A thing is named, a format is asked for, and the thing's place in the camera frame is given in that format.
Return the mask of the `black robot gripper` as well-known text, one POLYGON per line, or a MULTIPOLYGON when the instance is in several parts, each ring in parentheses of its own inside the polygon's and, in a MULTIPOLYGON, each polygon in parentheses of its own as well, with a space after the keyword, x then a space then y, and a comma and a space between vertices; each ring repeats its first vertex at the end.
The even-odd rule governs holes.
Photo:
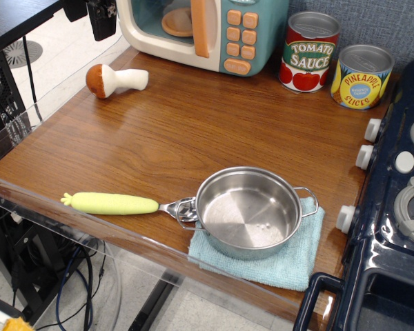
POLYGON ((69 22, 90 16, 95 41, 103 41, 116 33, 117 5, 113 0, 62 0, 69 22))

